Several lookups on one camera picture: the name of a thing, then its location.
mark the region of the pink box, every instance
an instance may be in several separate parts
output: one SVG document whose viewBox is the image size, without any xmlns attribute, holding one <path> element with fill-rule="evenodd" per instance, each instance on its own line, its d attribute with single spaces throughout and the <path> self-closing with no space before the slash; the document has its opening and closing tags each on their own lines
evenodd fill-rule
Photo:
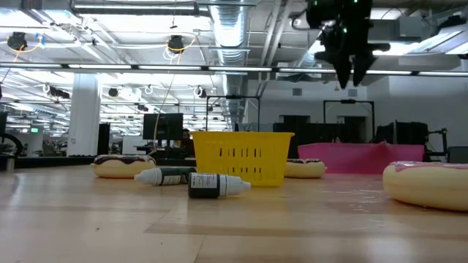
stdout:
<svg viewBox="0 0 468 263">
<path fill-rule="evenodd" d="M 298 147 L 301 159 L 320 159 L 327 173 L 382 174 L 393 161 L 423 161 L 424 145 L 314 143 Z"/>
</svg>

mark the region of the chocolate frosted donut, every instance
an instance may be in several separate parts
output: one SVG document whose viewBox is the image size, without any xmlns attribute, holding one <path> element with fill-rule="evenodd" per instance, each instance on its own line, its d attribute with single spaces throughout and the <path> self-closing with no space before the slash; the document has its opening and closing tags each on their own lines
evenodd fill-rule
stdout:
<svg viewBox="0 0 468 263">
<path fill-rule="evenodd" d="M 150 156 L 102 155 L 96 157 L 91 166 L 101 178 L 133 179 L 143 170 L 155 168 L 156 161 Z"/>
<path fill-rule="evenodd" d="M 100 155 L 94 159 L 94 164 L 103 164 L 109 160 L 119 160 L 123 162 L 124 164 L 132 164 L 135 161 L 144 161 L 144 162 L 152 161 L 153 163 L 156 164 L 156 161 L 154 161 L 153 157 L 151 156 L 122 156 L 122 155 Z"/>
</svg>

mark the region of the doorway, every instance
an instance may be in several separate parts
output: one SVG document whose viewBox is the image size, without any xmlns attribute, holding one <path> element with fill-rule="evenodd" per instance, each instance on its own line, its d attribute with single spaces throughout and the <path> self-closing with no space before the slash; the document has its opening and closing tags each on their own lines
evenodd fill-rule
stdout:
<svg viewBox="0 0 468 263">
<path fill-rule="evenodd" d="M 338 123 L 344 124 L 340 140 L 348 143 L 366 142 L 366 117 L 339 116 Z"/>
</svg>

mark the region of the dropper bottle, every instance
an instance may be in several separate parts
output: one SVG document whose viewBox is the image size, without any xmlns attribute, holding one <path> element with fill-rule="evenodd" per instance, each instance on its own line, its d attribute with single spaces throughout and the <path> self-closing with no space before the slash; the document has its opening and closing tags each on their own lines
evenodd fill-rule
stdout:
<svg viewBox="0 0 468 263">
<path fill-rule="evenodd" d="M 153 168 L 142 171 L 135 176 L 135 180 L 153 186 L 171 186 L 178 184 L 187 184 L 189 174 L 196 172 L 193 167 L 190 168 Z"/>
<path fill-rule="evenodd" d="M 249 191 L 250 183 L 240 177 L 213 173 L 192 172 L 189 176 L 190 198 L 218 198 L 239 195 Z"/>
</svg>

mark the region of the black monitor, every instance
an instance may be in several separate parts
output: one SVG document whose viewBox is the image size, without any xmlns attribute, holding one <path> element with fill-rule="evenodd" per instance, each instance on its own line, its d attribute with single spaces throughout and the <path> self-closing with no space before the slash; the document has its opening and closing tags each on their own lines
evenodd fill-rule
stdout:
<svg viewBox="0 0 468 263">
<path fill-rule="evenodd" d="M 143 139 L 154 138 L 154 127 L 156 126 L 157 114 L 145 114 L 143 116 Z M 182 129 L 184 127 L 183 113 L 166 113 L 159 115 L 157 140 L 182 140 Z"/>
</svg>

